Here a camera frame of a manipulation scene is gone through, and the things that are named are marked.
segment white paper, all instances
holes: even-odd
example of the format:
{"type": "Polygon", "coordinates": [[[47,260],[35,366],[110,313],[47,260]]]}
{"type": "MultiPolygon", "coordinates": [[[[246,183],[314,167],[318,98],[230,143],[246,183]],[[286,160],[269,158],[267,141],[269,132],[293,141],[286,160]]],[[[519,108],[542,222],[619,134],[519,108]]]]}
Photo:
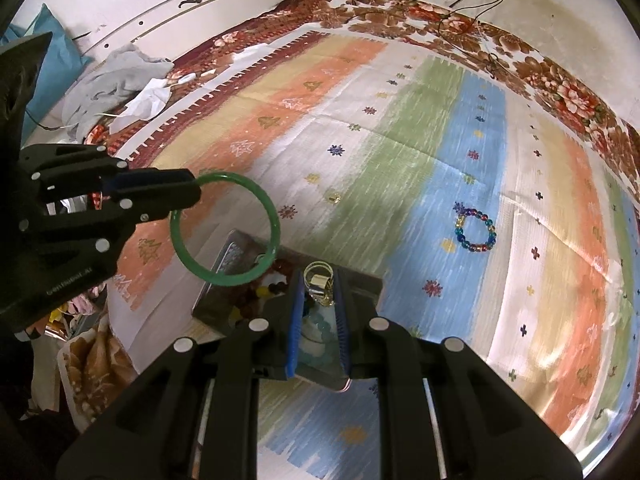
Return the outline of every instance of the white paper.
{"type": "Polygon", "coordinates": [[[126,109],[109,126],[111,135],[136,121],[150,121],[158,115],[171,96],[171,88],[165,86],[166,79],[152,79],[129,101],[126,109]]]}

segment gray towel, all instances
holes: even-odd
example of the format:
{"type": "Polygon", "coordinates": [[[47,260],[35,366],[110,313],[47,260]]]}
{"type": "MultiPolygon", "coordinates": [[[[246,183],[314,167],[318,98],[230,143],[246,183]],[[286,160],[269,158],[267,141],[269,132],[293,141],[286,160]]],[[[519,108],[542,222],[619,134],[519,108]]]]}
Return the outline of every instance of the gray towel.
{"type": "Polygon", "coordinates": [[[164,78],[173,67],[170,61],[146,56],[135,45],[126,44],[71,89],[63,104],[62,121],[78,124],[70,135],[82,142],[100,119],[96,114],[128,101],[152,78],[164,78]]]}

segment colorful beaded bracelet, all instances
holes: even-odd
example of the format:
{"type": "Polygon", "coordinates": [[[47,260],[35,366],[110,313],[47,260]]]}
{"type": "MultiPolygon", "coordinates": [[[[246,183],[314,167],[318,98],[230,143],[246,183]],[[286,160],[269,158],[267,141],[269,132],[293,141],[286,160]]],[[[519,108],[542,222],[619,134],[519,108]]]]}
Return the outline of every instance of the colorful beaded bracelet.
{"type": "Polygon", "coordinates": [[[458,216],[458,220],[456,220],[456,235],[458,236],[458,241],[462,245],[463,248],[468,249],[472,253],[479,253],[490,251],[492,247],[495,245],[495,225],[494,221],[491,220],[487,215],[485,215],[482,211],[478,211],[477,209],[461,209],[460,214],[458,216]],[[462,228],[465,224],[465,219],[468,216],[475,216],[479,220],[484,222],[487,230],[489,231],[489,237],[485,244],[472,244],[466,240],[465,231],[462,228]]]}

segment teal pillow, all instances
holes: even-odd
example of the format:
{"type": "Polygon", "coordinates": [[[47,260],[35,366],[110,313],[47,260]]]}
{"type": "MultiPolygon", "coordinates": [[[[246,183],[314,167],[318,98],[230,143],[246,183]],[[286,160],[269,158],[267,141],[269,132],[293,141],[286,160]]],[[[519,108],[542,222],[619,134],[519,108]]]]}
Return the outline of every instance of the teal pillow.
{"type": "MultiPolygon", "coordinates": [[[[11,25],[2,36],[0,44],[21,36],[40,34],[41,32],[52,32],[53,37],[47,55],[42,62],[35,94],[27,105],[27,110],[38,122],[60,101],[68,88],[78,79],[84,66],[91,61],[90,57],[80,56],[74,42],[66,35],[65,29],[53,17],[45,4],[42,4],[40,13],[24,34],[21,34],[17,27],[11,25]]],[[[25,114],[22,125],[22,143],[27,140],[35,128],[36,124],[25,114]]]]}

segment green bangle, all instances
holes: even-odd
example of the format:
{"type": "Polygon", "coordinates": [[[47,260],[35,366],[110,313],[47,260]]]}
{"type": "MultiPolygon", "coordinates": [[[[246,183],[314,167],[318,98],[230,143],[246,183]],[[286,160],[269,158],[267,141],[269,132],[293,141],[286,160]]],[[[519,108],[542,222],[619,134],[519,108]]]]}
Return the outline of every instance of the green bangle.
{"type": "Polygon", "coordinates": [[[180,215],[182,214],[182,210],[171,211],[171,218],[169,220],[171,242],[174,245],[175,253],[182,264],[197,277],[213,285],[243,285],[260,278],[260,276],[262,276],[271,267],[271,264],[276,257],[278,246],[280,245],[280,219],[278,218],[278,213],[271,201],[271,198],[269,198],[269,195],[267,195],[267,193],[250,178],[237,173],[229,173],[227,171],[213,171],[199,176],[196,179],[196,182],[200,186],[203,186],[204,184],[218,182],[221,180],[239,184],[251,191],[267,212],[269,223],[271,225],[271,237],[269,238],[267,249],[264,256],[260,259],[260,262],[248,272],[244,272],[243,274],[233,274],[231,276],[227,276],[222,272],[213,272],[212,270],[201,266],[193,259],[193,256],[189,254],[189,251],[187,251],[187,248],[184,246],[184,240],[182,240],[182,235],[180,234],[180,215]]]}

